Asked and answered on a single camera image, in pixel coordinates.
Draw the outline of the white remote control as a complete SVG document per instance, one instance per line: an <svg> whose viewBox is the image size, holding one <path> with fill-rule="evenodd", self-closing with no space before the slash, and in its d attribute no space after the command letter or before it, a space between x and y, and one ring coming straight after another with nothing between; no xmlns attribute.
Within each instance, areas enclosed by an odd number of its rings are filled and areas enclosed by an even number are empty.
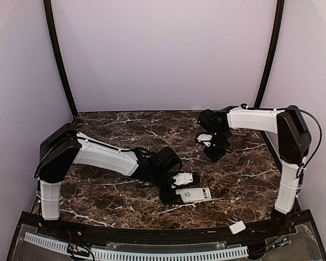
<svg viewBox="0 0 326 261"><path fill-rule="evenodd" d="M211 198L204 198L203 195L203 188L186 188L186 189L177 189L175 193L177 195L181 195L182 200L184 203L195 203L195 202L203 202L212 199Z"/></svg>

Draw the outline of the white battery cover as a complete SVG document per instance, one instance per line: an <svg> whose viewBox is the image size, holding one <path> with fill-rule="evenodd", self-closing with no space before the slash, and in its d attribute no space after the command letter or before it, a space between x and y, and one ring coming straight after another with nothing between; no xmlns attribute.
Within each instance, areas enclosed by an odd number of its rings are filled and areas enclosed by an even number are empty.
<svg viewBox="0 0 326 261"><path fill-rule="evenodd" d="M243 221L237 221L230 225L229 229L232 234L238 234L246 229L246 225Z"/></svg>

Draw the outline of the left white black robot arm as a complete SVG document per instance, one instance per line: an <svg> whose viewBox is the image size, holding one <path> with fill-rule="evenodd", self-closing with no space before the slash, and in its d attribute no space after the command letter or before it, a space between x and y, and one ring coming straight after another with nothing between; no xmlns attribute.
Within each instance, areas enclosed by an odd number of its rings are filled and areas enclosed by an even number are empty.
<svg viewBox="0 0 326 261"><path fill-rule="evenodd" d="M123 176L139 179L158 187L164 204L182 203L176 193L175 173L171 170L181 166L181 160L169 147L159 152L145 148L125 149L91 139L67 123L50 135L40 145L40 162L34 177L40 181L41 214L44 227L54 237L66 232L59 220L60 190L71 165L83 164L117 172Z"/></svg>

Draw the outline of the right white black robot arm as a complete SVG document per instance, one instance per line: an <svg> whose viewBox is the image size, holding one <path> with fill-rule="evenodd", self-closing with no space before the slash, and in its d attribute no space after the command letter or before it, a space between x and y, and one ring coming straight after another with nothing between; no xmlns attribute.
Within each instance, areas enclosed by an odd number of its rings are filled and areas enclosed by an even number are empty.
<svg viewBox="0 0 326 261"><path fill-rule="evenodd" d="M309 152L312 136L303 118L305 113L295 105L253 108L243 103L218 111L203 110L197 119L205 131L196 136L196 142L205 146L204 153L214 163L231 151L228 140L232 129L251 129L277 135L280 186L271 220L262 233L277 236L294 222L294 205L302 189L304 171L315 155Z"/></svg>

